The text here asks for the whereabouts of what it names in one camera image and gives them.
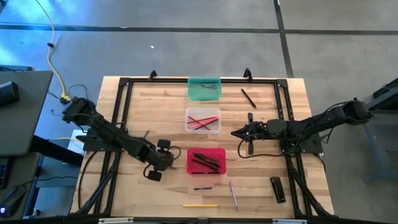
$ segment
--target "green bin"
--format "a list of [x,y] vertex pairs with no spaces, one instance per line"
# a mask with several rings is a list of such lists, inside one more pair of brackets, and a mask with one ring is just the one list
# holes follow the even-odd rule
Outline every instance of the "green bin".
[[221,96],[219,77],[189,77],[188,96],[190,100],[218,100]]

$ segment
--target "black stand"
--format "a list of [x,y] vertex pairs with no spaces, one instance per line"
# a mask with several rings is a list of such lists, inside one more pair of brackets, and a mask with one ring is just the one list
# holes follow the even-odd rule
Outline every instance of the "black stand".
[[71,165],[81,166],[83,156],[58,146],[52,142],[33,135],[32,143],[30,144],[30,152],[39,152],[43,156],[48,156],[61,162],[66,162]]

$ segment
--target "plastic bin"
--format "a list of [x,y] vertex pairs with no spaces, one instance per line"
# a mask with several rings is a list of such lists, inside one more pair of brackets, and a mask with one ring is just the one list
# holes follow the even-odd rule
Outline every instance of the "plastic bin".
[[[197,159],[194,156],[194,153],[200,153],[205,156],[217,159],[218,160],[217,164],[220,165],[220,169],[218,170],[218,172],[220,172],[220,174],[226,173],[225,149],[223,149],[223,148],[191,148],[191,149],[188,149],[188,152],[187,152],[187,172],[189,174],[192,174],[193,172],[211,172],[211,171],[213,171],[212,169],[210,169],[206,166],[203,166],[201,164],[197,164],[196,162],[193,162],[192,159]],[[199,174],[199,175],[220,175],[220,174]]]
[[218,100],[221,96],[219,77],[189,77],[188,96],[190,100]]
[[185,110],[185,130],[192,134],[219,133],[221,110],[218,108],[188,108]]

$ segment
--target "yellow pencil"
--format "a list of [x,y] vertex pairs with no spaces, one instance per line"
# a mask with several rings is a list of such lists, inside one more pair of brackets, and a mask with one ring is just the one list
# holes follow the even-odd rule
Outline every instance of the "yellow pencil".
[[182,205],[183,207],[218,207],[218,205]]

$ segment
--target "yellow cable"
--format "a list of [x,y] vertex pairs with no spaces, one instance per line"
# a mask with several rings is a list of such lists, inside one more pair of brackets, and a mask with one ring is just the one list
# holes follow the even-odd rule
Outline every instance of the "yellow cable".
[[64,137],[64,138],[56,138],[56,139],[54,139],[54,140],[71,140],[71,141],[76,141],[76,142],[84,143],[84,142],[82,142],[82,141],[79,140],[79,139],[72,139],[72,138],[66,138],[66,137]]
[[[36,2],[37,2],[37,4],[39,4],[39,6],[43,9],[45,15],[47,16],[47,18],[48,18],[49,21],[50,21],[51,29],[52,29],[52,36],[51,36],[50,44],[53,45],[54,36],[55,36],[54,25],[53,25],[53,23],[52,23],[52,21],[51,21],[51,18],[50,18],[50,16],[49,16],[49,14],[47,13],[47,11],[43,8],[43,6],[39,3],[38,0],[36,0]],[[51,49],[51,47],[49,46],[49,48],[47,49],[47,62],[49,63],[49,66],[51,67],[52,71],[57,75],[58,79],[60,80],[60,83],[61,83],[61,86],[62,86],[62,95],[61,95],[61,98],[64,98],[65,100],[69,101],[69,100],[70,100],[70,97],[68,96],[68,93],[65,91],[65,85],[63,84],[62,78],[61,78],[60,74],[56,71],[56,69],[54,68],[54,66],[52,66],[52,64],[51,64],[51,60],[50,60],[50,58],[51,58],[50,49]]]

